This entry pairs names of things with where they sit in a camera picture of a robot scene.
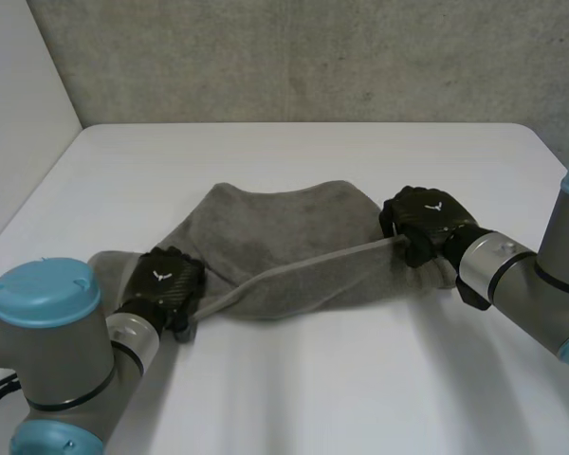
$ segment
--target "table surface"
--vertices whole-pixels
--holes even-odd
[[[436,187],[537,249],[563,174],[513,124],[95,126],[1,234],[0,274],[147,250],[217,182],[344,179],[379,204]],[[20,392],[0,402],[0,453],[26,413]],[[216,316],[192,346],[164,338],[107,453],[569,454],[569,368],[452,291],[267,325]]]

